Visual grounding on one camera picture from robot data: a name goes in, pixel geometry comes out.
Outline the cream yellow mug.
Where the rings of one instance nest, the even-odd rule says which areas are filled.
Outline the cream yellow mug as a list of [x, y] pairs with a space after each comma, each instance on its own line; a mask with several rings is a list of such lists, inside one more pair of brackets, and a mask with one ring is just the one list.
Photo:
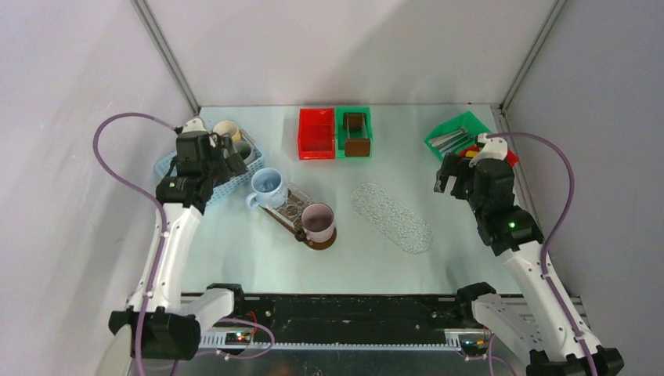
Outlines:
[[213, 127], [212, 131], [217, 134], [221, 140], [224, 140], [226, 136], [229, 136], [234, 143], [242, 140], [240, 127], [235, 121], [220, 121]]

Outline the light blue mug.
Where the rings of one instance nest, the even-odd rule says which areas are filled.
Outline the light blue mug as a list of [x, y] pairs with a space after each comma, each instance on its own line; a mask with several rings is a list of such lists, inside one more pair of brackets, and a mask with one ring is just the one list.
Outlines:
[[246, 197], [249, 209], [278, 208], [287, 201], [287, 183], [274, 168], [262, 168], [251, 178], [252, 192]]

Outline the clear acrylic holder rack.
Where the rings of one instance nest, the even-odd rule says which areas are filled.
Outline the clear acrylic holder rack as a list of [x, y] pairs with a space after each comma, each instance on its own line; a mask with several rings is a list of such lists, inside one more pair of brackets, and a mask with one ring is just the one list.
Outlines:
[[296, 234], [302, 228], [301, 214], [315, 199], [302, 190], [299, 186], [287, 184], [287, 200], [277, 208], [262, 208], [281, 226]]

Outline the brown ended acrylic rack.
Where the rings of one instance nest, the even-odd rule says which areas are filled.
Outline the brown ended acrylic rack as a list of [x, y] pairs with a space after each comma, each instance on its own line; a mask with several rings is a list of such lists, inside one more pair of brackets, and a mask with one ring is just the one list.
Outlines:
[[346, 157], [369, 157], [371, 141], [367, 128], [367, 116], [361, 112], [347, 112], [343, 117], [345, 130], [344, 154]]

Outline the mauve pink mug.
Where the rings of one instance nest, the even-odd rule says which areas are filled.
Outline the mauve pink mug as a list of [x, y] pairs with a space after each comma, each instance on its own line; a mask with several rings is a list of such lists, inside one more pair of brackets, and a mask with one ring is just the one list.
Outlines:
[[301, 213], [301, 228], [295, 233], [297, 241], [324, 243], [334, 234], [333, 210], [323, 203], [312, 203]]

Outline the grey mug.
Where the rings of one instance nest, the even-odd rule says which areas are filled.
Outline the grey mug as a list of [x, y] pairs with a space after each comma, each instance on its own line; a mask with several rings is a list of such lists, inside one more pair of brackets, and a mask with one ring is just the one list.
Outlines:
[[250, 165], [256, 159], [255, 148], [249, 142], [241, 140], [235, 142], [234, 147], [246, 166]]

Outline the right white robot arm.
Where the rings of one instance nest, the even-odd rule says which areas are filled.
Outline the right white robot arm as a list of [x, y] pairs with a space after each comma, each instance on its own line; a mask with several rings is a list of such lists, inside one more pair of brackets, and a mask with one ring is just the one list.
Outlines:
[[604, 347], [566, 295], [535, 219], [515, 203], [514, 172], [505, 160], [449, 153], [434, 190], [466, 201], [478, 234], [516, 281], [534, 322], [508, 309], [487, 283], [457, 292], [455, 315], [465, 327], [479, 324], [497, 336], [525, 365], [528, 375], [617, 375], [624, 368], [618, 349]]

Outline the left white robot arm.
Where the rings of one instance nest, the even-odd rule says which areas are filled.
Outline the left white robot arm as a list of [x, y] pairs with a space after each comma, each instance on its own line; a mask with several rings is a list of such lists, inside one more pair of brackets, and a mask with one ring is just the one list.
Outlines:
[[136, 360], [191, 360], [203, 330], [218, 319], [238, 326], [247, 316], [247, 304], [223, 287], [181, 306], [182, 273], [213, 190], [247, 166], [227, 133], [183, 132], [175, 145], [171, 168], [152, 197], [157, 220], [145, 269], [127, 307], [109, 319], [112, 334], [128, 327], [129, 354]]

